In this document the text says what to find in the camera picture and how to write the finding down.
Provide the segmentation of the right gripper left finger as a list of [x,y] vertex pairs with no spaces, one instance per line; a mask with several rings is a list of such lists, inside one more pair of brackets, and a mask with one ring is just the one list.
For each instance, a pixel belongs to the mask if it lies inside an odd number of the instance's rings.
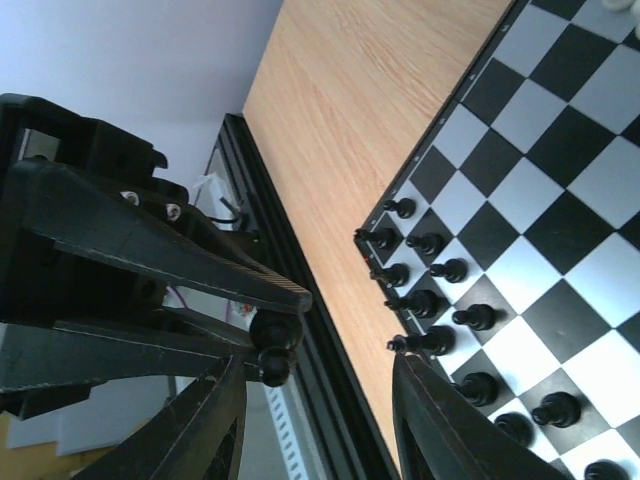
[[246,415],[244,365],[222,359],[76,479],[236,479]]

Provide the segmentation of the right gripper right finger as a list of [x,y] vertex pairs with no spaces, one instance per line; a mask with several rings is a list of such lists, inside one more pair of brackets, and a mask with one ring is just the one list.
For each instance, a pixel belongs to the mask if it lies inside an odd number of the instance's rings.
[[563,479],[470,405],[420,357],[397,355],[392,405],[404,479]]

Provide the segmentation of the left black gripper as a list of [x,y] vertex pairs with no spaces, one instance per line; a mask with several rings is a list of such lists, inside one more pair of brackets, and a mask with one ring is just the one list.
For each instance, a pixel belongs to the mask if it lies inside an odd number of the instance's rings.
[[2,95],[2,411],[31,418],[111,380],[197,377],[229,357],[261,380],[248,331],[161,308],[165,292],[187,287],[282,313],[292,289],[182,186],[156,178],[166,164],[105,121]]

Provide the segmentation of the black pawn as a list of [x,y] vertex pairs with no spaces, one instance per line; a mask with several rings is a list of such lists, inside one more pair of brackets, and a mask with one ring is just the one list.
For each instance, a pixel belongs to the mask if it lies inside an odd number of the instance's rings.
[[259,310],[250,324],[249,336],[258,350],[262,383],[268,387],[285,384],[296,363],[295,349],[303,338],[300,318]]
[[424,233],[408,236],[405,239],[405,244],[425,255],[436,255],[442,248],[443,240],[437,233]]

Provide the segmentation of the black and white chessboard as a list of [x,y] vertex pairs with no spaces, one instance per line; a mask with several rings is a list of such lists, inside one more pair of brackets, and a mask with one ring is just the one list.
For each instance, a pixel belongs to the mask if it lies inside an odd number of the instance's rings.
[[[516,1],[361,228],[420,357],[563,479],[639,475],[639,5]],[[408,247],[437,233],[436,255]]]

